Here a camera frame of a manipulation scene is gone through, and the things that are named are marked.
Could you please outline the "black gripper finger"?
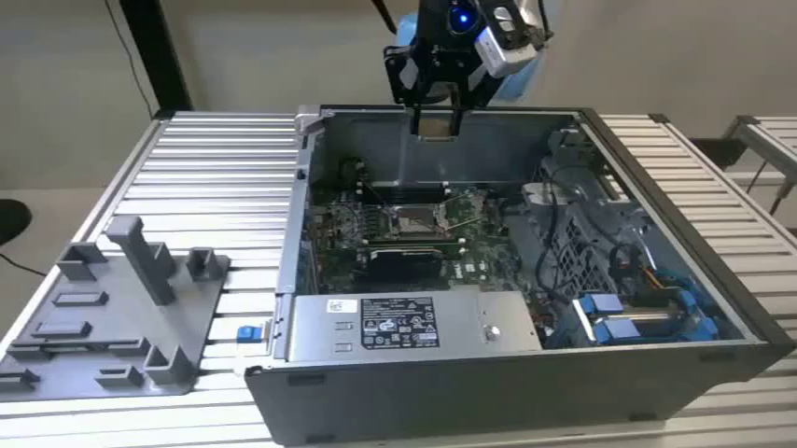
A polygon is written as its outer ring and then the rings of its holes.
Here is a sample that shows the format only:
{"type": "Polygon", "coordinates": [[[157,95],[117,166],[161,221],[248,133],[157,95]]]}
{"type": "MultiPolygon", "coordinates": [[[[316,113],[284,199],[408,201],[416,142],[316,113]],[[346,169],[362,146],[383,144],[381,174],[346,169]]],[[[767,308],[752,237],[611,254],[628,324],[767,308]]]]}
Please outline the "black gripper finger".
{"type": "Polygon", "coordinates": [[[417,68],[412,59],[412,50],[412,46],[387,46],[383,49],[383,65],[393,102],[409,110],[409,134],[417,135],[424,96],[417,84],[417,68]]]}
{"type": "Polygon", "coordinates": [[[452,116],[449,120],[449,135],[459,136],[464,115],[473,109],[484,108],[497,91],[497,79],[481,77],[469,90],[465,82],[459,82],[451,88],[452,116]]]}

